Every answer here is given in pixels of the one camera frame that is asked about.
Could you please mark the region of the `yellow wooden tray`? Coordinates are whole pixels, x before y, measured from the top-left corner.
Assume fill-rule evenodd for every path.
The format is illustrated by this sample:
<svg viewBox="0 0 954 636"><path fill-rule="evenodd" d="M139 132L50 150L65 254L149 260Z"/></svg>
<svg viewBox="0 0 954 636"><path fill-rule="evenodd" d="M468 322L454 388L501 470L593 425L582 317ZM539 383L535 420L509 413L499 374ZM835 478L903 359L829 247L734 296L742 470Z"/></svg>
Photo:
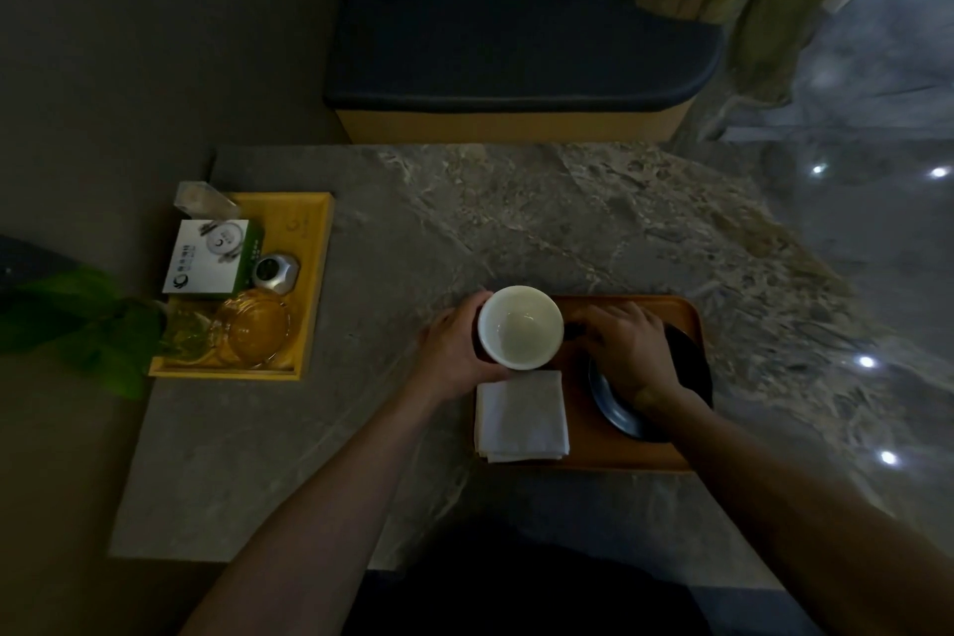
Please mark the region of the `yellow wooden tray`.
<svg viewBox="0 0 954 636"><path fill-rule="evenodd" d="M291 336L285 349L263 368L240 370L185 367L173 365L158 355L152 359L149 376L265 381L301 380L312 351L319 293L331 235L334 197L327 192L228 192L225 196L240 206L241 219L239 220L254 220L262 226L264 238L259 257L283 252L296 257L301 264L301 272L294 290L280 296L292 309ZM167 296L165 315L169 304L174 299L213 299Z"/></svg>

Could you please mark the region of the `silver faceted lid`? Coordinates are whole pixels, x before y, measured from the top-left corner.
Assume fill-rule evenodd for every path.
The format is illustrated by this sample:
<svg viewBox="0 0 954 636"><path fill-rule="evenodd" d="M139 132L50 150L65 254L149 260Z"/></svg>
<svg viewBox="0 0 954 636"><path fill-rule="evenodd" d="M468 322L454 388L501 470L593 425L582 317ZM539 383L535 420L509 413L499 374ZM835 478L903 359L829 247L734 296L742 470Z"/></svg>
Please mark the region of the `silver faceted lid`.
<svg viewBox="0 0 954 636"><path fill-rule="evenodd" d="M291 293L301 272L299 260L288 253L274 252L256 260L252 272L255 288L279 296Z"/></svg>

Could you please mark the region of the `folded white napkin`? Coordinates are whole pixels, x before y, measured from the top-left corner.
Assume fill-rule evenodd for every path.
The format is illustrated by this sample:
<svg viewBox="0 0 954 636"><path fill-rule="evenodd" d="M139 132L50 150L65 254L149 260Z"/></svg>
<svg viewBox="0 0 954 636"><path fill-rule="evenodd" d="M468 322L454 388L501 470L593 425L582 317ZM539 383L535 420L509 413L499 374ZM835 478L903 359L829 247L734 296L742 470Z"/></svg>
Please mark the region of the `folded white napkin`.
<svg viewBox="0 0 954 636"><path fill-rule="evenodd" d="M562 375L519 372L475 393L474 447L488 463L560 461L569 455Z"/></svg>

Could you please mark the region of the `white and green box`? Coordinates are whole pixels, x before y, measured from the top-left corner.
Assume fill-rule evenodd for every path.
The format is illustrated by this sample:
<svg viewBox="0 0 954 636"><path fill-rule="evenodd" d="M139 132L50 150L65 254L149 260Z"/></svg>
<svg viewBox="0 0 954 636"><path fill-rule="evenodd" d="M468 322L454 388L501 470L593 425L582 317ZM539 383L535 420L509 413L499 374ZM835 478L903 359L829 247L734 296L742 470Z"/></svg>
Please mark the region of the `white and green box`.
<svg viewBox="0 0 954 636"><path fill-rule="evenodd" d="M161 293L221 299L250 289L263 238L254 220L181 221Z"/></svg>

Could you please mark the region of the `person's left hand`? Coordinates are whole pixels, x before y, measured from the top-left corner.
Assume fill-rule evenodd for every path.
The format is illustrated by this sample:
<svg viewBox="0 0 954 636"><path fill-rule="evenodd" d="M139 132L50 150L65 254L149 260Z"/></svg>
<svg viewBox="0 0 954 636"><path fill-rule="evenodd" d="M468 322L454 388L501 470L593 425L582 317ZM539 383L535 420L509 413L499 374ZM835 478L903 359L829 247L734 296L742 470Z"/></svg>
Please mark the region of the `person's left hand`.
<svg viewBox="0 0 954 636"><path fill-rule="evenodd" d="M422 331L416 363L407 388L430 403L460 398L478 385L507 377L507 369L478 356L472 330L453 328L449 308Z"/></svg>

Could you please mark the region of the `person's left forearm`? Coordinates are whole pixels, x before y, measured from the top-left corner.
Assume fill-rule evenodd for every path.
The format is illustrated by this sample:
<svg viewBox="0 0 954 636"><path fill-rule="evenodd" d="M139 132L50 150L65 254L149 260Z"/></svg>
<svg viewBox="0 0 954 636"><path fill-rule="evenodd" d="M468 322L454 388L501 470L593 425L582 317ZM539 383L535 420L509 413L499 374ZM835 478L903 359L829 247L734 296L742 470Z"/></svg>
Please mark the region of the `person's left forearm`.
<svg viewBox="0 0 954 636"><path fill-rule="evenodd" d="M410 378L262 523L179 636L339 636L425 427L474 388Z"/></svg>

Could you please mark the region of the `person's right forearm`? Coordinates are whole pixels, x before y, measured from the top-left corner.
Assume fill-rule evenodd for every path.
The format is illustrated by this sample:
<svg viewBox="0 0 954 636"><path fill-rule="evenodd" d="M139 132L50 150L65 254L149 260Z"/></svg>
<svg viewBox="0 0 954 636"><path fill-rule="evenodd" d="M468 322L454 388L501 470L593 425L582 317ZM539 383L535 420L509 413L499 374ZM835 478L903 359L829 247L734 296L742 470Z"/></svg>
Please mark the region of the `person's right forearm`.
<svg viewBox="0 0 954 636"><path fill-rule="evenodd" d="M954 636L954 558L776 457L684 388L632 399L827 636Z"/></svg>

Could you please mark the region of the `dark cushioned bench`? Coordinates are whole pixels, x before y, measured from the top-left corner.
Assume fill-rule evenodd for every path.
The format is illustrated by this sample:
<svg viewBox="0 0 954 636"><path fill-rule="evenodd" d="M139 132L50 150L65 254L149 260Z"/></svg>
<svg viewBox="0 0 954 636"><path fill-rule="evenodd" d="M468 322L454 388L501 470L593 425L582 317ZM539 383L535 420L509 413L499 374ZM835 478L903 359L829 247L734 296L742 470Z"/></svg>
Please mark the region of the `dark cushioned bench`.
<svg viewBox="0 0 954 636"><path fill-rule="evenodd" d="M342 0L323 99L354 144L663 143L723 50L635 0Z"/></svg>

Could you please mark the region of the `brown wooden tray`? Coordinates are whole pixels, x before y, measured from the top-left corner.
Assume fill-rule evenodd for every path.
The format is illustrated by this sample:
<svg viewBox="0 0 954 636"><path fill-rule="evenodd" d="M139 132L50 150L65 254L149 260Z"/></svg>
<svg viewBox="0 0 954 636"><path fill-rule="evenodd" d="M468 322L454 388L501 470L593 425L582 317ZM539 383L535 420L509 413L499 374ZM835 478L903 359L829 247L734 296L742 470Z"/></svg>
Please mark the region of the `brown wooden tray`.
<svg viewBox="0 0 954 636"><path fill-rule="evenodd" d="M645 310L681 329L695 341L706 356L702 320L697 308L686 298L673 294L581 295L555 294L555 303L569 315L586 305L621 305L634 302ZM520 461L504 465L536 464L564 470L602 470L687 474L692 472L685 458L668 443L650 443L631 439L614 429L599 413L590 397L587 366L589 356L572 337L565 339L558 353L545 365L562 375L563 394L570 452L560 461ZM474 447L475 404L471 405L471 430Z"/></svg>

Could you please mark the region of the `person's dark trousers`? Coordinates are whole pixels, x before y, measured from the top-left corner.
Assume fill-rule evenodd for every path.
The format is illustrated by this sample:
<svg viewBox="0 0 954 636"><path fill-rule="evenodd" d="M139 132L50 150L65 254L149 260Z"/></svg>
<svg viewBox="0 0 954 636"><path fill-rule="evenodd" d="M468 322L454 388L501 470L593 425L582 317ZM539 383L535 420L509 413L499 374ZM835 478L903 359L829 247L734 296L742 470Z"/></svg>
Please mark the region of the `person's dark trousers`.
<svg viewBox="0 0 954 636"><path fill-rule="evenodd" d="M499 522L456 526L368 571L341 636L712 636L690 591Z"/></svg>

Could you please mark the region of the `white ceramic cup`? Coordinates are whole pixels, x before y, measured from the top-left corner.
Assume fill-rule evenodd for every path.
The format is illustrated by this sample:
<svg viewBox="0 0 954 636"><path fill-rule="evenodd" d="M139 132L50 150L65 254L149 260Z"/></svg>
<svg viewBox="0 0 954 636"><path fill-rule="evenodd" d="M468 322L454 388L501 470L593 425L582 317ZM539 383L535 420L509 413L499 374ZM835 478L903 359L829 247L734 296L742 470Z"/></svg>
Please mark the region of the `white ceramic cup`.
<svg viewBox="0 0 954 636"><path fill-rule="evenodd" d="M476 331L492 361L526 372L542 368L555 357L564 341L565 320L545 293L510 286L493 293L480 307Z"/></svg>

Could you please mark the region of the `person's right hand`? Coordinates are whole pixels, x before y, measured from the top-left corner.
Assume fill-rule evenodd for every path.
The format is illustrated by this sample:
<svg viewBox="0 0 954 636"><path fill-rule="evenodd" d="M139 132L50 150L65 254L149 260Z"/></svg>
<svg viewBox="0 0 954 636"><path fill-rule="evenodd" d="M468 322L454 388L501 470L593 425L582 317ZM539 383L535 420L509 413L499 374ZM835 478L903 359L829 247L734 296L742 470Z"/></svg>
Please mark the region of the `person's right hand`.
<svg viewBox="0 0 954 636"><path fill-rule="evenodd" d="M617 394L649 417L684 410L692 403L692 393L678 382L662 320L638 304L621 304L635 319L635 340L626 349L583 348Z"/></svg>

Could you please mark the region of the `clear plastic packet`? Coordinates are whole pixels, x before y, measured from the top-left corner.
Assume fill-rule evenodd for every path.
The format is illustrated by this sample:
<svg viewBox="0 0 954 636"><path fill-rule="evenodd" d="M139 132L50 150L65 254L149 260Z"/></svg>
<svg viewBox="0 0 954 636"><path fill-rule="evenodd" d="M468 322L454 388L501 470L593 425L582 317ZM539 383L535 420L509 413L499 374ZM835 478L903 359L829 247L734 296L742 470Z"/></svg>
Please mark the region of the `clear plastic packet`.
<svg viewBox="0 0 954 636"><path fill-rule="evenodd" d="M207 182L179 182L173 206L195 220L225 222L241 219L240 206Z"/></svg>

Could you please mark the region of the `dark round saucer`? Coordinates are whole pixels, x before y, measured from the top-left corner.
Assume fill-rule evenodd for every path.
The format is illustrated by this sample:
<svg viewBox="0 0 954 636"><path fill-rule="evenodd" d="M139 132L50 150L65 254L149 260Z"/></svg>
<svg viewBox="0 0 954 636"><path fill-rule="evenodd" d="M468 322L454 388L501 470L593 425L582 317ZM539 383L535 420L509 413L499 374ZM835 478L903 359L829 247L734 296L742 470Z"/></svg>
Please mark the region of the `dark round saucer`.
<svg viewBox="0 0 954 636"><path fill-rule="evenodd" d="M705 353L681 329L666 323L664 334L679 384L694 392L710 409L714 407L713 378ZM668 443L669 437L655 427L635 407L623 400L599 371L595 361L587 366L590 397L599 413L616 431L634 440Z"/></svg>

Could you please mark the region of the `clear glass teapot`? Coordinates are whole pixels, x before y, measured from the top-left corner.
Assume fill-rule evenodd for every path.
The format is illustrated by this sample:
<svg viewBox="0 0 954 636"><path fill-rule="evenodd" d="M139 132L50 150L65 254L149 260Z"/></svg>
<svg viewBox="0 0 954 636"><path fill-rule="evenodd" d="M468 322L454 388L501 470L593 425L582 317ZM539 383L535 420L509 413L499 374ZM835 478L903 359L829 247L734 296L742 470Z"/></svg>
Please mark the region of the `clear glass teapot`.
<svg viewBox="0 0 954 636"><path fill-rule="evenodd" d="M259 289L224 300L174 299L159 354L177 366L251 370L270 364L292 333L292 309Z"/></svg>

